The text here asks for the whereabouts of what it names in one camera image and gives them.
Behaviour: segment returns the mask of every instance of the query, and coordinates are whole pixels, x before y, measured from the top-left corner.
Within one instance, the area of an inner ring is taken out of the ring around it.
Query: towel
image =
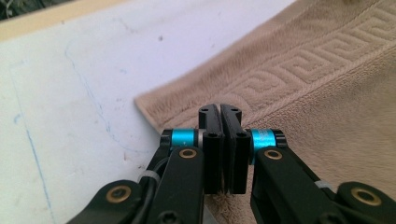
[[[198,124],[228,104],[244,128],[275,128],[335,189],[359,181],[396,198],[396,1],[298,0],[184,77],[134,99],[150,124]],[[208,195],[219,223],[255,223],[247,194]]]

